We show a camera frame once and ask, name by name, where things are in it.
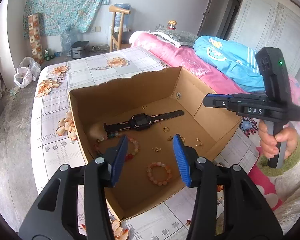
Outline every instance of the pink beaded bracelet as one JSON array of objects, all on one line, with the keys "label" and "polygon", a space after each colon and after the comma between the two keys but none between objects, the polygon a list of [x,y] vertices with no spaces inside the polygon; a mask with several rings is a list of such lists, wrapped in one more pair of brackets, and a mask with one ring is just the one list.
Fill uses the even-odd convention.
[{"label": "pink beaded bracelet", "polygon": [[[107,140],[108,138],[113,138],[113,137],[121,137],[122,135],[123,134],[116,132],[116,133],[110,133],[109,135],[105,135],[105,136],[100,137],[99,139],[97,139],[97,143],[94,144],[95,150],[96,151],[100,150],[99,143],[102,142],[103,140]],[[126,155],[124,161],[131,160],[139,152],[139,149],[140,149],[138,141],[136,141],[135,139],[133,139],[132,137],[130,137],[128,135],[127,135],[127,138],[130,142],[133,143],[134,149],[133,149],[132,153],[129,153],[129,154]]]},{"label": "pink beaded bracelet", "polygon": [[[152,175],[153,167],[163,167],[167,171],[167,174],[168,174],[167,179],[165,179],[164,181],[157,181],[156,179],[154,179],[154,177]],[[167,166],[161,162],[153,162],[153,163],[149,164],[146,171],[148,173],[149,180],[152,181],[153,184],[158,185],[158,186],[167,185],[167,183],[172,179],[172,174],[171,174],[171,170],[170,170],[169,166]]]}]

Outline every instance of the watch face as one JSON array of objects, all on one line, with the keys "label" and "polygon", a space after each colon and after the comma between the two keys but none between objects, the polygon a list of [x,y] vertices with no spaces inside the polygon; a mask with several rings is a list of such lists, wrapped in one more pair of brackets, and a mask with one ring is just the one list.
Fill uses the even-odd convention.
[{"label": "watch face", "polygon": [[130,119],[130,125],[134,129],[142,130],[150,127],[151,125],[151,117],[147,114],[136,114]]},{"label": "watch face", "polygon": [[142,126],[149,123],[145,115],[135,116],[134,119],[136,120],[137,126]]}]

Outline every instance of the blue floral curtain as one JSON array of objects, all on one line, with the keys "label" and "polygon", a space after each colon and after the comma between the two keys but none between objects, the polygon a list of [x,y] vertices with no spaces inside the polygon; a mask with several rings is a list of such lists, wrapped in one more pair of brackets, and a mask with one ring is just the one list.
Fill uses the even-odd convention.
[{"label": "blue floral curtain", "polygon": [[39,13],[41,35],[59,35],[69,26],[85,33],[96,12],[109,0],[27,0],[24,10],[24,36],[29,37],[28,15]]}]

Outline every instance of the bedsheet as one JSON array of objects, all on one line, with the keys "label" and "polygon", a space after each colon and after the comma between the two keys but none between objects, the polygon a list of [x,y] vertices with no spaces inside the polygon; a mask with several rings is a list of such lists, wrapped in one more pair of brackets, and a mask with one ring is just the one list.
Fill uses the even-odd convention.
[{"label": "bedsheet", "polygon": [[[123,57],[129,61],[127,66],[99,70],[107,65],[113,57]],[[38,193],[41,192],[51,176],[64,163],[71,167],[85,165],[82,152],[77,141],[71,141],[67,133],[59,137],[55,131],[58,121],[70,109],[68,92],[75,88],[98,85],[116,78],[129,78],[135,74],[163,69],[161,59],[141,47],[123,49],[107,54],[73,60],[57,65],[51,65],[42,70],[39,81],[47,78],[56,79],[51,74],[54,67],[67,65],[64,80],[58,88],[41,98],[34,98],[31,120],[31,156],[34,179]],[[256,162],[258,151],[252,141],[238,129],[215,159],[226,167],[240,164],[249,172]],[[185,239],[194,207],[196,189],[183,188],[171,198],[151,210],[122,222],[124,228],[130,229],[130,239],[133,240],[174,240]],[[219,216],[223,212],[223,200],[218,202]],[[78,193],[78,224],[79,232],[85,234],[81,224],[84,224],[83,187]]]}]

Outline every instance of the cardboard box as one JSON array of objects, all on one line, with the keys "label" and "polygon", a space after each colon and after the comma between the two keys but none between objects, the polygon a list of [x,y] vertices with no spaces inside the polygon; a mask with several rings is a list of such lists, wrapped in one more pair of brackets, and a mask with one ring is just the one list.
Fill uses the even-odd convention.
[{"label": "cardboard box", "polygon": [[[124,163],[119,181],[114,188],[106,189],[110,208],[119,219],[141,214],[162,203],[184,187],[175,160],[169,136],[179,133],[185,138],[185,145],[194,147],[199,156],[213,160],[226,146],[241,118],[221,108],[207,108],[202,99],[207,93],[215,93],[199,78],[182,67],[146,72],[132,78],[115,79],[97,86],[71,90],[70,105],[78,133],[79,144],[86,163],[96,157],[93,144],[95,138],[89,135],[92,125],[103,122],[113,124],[127,121],[134,114],[162,114],[183,110],[183,116],[153,124],[143,131],[124,132],[139,142],[140,151]],[[199,139],[203,146],[196,147]],[[119,138],[100,143],[100,150],[115,146]],[[146,168],[152,162],[169,165],[172,180],[165,186],[151,183]],[[164,180],[164,169],[155,169],[154,176]]]}]

